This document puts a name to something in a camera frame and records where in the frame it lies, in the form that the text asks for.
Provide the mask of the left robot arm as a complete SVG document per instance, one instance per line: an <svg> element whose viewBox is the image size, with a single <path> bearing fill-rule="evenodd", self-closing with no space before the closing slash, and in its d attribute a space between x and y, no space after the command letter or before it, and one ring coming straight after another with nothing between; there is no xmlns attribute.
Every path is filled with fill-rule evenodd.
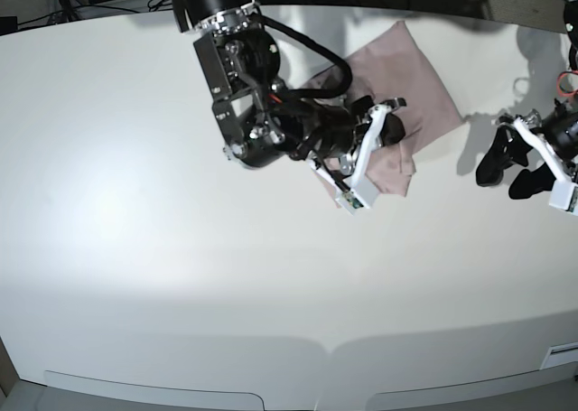
<svg viewBox="0 0 578 411"><path fill-rule="evenodd" d="M543 117L533 109L525 116L499 116L494 139L478 165L475 178L480 187L501 183L505 171L523 168L511 183L512 200L550 194L549 205L577 213L577 90L563 80L577 74L577 0L564 0L564 26L570 40L569 68L556 77L558 97L554 109Z"/></svg>

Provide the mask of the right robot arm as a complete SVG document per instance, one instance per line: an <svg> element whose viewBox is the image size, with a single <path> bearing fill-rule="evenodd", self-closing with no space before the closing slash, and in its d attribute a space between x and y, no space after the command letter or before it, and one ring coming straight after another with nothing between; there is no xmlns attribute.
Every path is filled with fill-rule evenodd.
<svg viewBox="0 0 578 411"><path fill-rule="evenodd" d="M233 158L262 168L282 155L294 161L359 155L375 102L363 95L350 104L332 104L353 82L350 65L339 55L263 15L257 0L172 0L172 11L181 32L200 32L194 50ZM332 62L336 83L288 88L279 75L281 56L271 30Z"/></svg>

